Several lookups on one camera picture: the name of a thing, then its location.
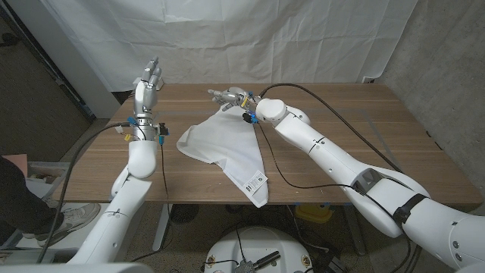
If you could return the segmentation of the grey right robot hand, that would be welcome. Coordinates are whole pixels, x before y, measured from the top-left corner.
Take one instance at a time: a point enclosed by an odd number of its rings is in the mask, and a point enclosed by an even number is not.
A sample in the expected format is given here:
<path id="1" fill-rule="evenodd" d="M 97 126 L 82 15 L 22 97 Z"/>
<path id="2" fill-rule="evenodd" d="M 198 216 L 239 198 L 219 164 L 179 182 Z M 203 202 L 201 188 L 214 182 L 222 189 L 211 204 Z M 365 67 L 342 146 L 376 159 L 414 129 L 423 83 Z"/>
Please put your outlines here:
<path id="1" fill-rule="evenodd" d="M 213 96 L 212 101 L 221 106 L 221 111 L 238 107 L 245 111 L 255 112 L 258 103 L 261 101 L 259 96 L 254 96 L 252 92 L 236 86 L 222 91 L 209 89 L 208 93 Z"/>

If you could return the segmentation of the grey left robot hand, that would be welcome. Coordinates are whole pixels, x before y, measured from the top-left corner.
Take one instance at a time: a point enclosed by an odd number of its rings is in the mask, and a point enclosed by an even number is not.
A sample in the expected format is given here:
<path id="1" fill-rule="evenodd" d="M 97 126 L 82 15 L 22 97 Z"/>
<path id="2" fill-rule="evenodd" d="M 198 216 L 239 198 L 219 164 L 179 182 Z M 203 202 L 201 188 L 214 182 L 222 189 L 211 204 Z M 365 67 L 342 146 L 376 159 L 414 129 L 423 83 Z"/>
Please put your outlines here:
<path id="1" fill-rule="evenodd" d="M 139 125 L 148 124 L 152 120 L 152 109 L 158 101 L 160 80 L 161 69 L 158 67 L 158 56 L 155 56 L 145 66 L 135 88 L 133 113 Z"/>

